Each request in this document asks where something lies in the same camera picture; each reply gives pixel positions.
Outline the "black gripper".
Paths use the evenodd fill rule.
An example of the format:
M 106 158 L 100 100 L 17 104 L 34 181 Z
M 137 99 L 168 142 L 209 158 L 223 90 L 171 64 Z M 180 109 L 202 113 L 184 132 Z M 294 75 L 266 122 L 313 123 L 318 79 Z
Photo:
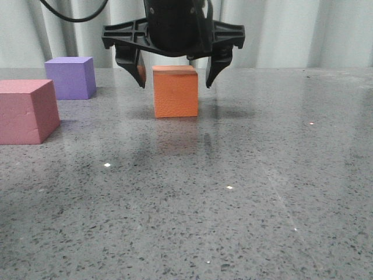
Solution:
M 146 68 L 140 50 L 166 57 L 186 56 L 190 60 L 209 57 L 206 87 L 233 58 L 233 46 L 242 48 L 243 25 L 213 18 L 211 1 L 145 1 L 142 19 L 104 26 L 105 48 L 115 46 L 115 61 L 145 88 Z

